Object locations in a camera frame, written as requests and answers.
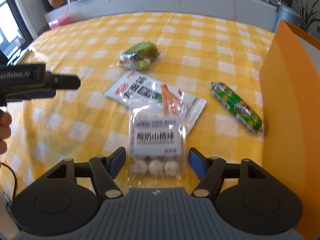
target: silver screw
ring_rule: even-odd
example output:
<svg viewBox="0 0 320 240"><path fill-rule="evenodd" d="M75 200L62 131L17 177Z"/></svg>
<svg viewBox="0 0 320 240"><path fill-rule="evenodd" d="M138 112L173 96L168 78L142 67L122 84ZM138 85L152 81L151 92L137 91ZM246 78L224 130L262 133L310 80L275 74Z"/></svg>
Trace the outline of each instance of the silver screw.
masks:
<svg viewBox="0 0 320 240"><path fill-rule="evenodd" d="M121 194L122 194L121 191L117 189L111 189L106 192L106 196L108 198L118 198L121 196Z"/></svg>
<svg viewBox="0 0 320 240"><path fill-rule="evenodd" d="M207 191L206 189L196 189L193 192L193 195L195 195L196 197L207 197L209 196L209 191Z"/></svg>

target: green plant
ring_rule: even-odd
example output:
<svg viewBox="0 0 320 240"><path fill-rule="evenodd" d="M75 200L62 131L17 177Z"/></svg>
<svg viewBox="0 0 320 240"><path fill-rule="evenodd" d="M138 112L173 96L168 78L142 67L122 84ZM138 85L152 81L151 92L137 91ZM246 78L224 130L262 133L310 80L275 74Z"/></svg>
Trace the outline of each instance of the green plant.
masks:
<svg viewBox="0 0 320 240"><path fill-rule="evenodd" d="M320 12L314 10L319 0L316 0L316 2L313 4L311 11L308 10L308 1L306 7L303 6L302 0L296 1L299 5L299 12L297 12L301 15L300 28L307 32L311 24L313 24L314 22L320 22L320 19L316 18L320 14Z"/></svg>

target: black device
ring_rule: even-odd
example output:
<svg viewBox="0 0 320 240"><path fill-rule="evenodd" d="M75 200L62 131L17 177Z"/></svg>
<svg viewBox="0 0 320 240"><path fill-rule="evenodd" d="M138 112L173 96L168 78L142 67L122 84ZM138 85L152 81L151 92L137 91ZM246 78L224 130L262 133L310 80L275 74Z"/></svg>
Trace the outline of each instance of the black device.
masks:
<svg viewBox="0 0 320 240"><path fill-rule="evenodd" d="M201 180L184 188L130 189L113 181L126 160L123 147L88 163L65 159L12 203L21 230L14 240L302 240L295 232L299 198L255 162L226 163L191 148L189 164ZM95 194L77 177L91 178ZM224 179L236 186L220 193Z"/></svg>
<svg viewBox="0 0 320 240"><path fill-rule="evenodd" d="M57 90L77 90L80 79L73 75L56 75L45 64L0 66L0 106L35 98L53 98Z"/></svg>

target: black cable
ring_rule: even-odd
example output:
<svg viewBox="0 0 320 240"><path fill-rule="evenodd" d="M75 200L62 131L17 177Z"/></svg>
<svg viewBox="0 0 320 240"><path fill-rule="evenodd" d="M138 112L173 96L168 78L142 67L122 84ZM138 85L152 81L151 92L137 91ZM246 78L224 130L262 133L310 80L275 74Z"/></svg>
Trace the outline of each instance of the black cable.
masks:
<svg viewBox="0 0 320 240"><path fill-rule="evenodd" d="M14 186L13 186L13 192L12 192L12 200L13 200L16 197L16 192L17 192L17 185L18 185L17 176L16 176L16 174L14 173L13 169L10 166L8 166L5 163L1 163L1 165L6 166L12 172L12 175L14 177Z"/></svg>

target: plastic snack package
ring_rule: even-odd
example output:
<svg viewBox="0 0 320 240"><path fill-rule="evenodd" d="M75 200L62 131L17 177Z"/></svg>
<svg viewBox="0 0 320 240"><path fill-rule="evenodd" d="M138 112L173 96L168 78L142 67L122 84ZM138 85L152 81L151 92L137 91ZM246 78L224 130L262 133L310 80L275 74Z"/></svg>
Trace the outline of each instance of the plastic snack package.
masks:
<svg viewBox="0 0 320 240"><path fill-rule="evenodd" d="M211 83L212 95L250 131L263 132L258 114L226 84Z"/></svg>
<svg viewBox="0 0 320 240"><path fill-rule="evenodd" d="M121 53L115 66L143 71L149 69L159 55L156 44L141 42Z"/></svg>
<svg viewBox="0 0 320 240"><path fill-rule="evenodd" d="M164 112L154 100L130 104L127 183L130 187L166 187L187 176L183 105Z"/></svg>
<svg viewBox="0 0 320 240"><path fill-rule="evenodd" d="M206 100L202 98L168 86L138 71L125 72L104 95L128 108L133 101L153 100L161 104L165 117L170 116L171 113L180 116L180 111L184 110L186 135L194 126L206 104Z"/></svg>

